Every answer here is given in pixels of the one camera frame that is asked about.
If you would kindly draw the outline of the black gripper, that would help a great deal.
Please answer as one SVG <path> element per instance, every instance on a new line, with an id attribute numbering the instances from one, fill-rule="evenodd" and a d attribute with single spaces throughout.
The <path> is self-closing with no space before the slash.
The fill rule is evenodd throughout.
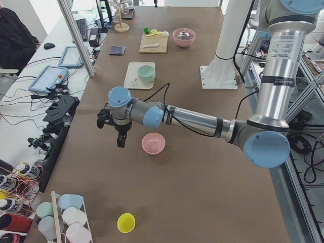
<path id="1" fill-rule="evenodd" d="M 119 148 L 124 148 L 126 144 L 127 132 L 132 127 L 132 122 L 130 120 L 118 120 L 114 118 L 110 109 L 107 108 L 108 102 L 104 104 L 103 108 L 97 114 L 97 127 L 102 129 L 104 125 L 114 126 L 118 131 L 117 146 Z"/>

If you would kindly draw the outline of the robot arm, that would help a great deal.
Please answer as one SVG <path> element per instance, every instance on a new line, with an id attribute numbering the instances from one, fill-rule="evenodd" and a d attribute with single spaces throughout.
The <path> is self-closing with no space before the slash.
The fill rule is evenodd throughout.
<path id="1" fill-rule="evenodd" d="M 113 126 L 124 147 L 133 122 L 156 129 L 179 125 L 199 135 L 222 138 L 239 147 L 254 165 L 274 168 L 291 148 L 286 113 L 302 59 L 305 38 L 316 27 L 323 1 L 260 1 L 256 36 L 270 41 L 253 114 L 246 121 L 210 116 L 164 102 L 141 100 L 118 86 L 97 115 L 97 127 Z"/>

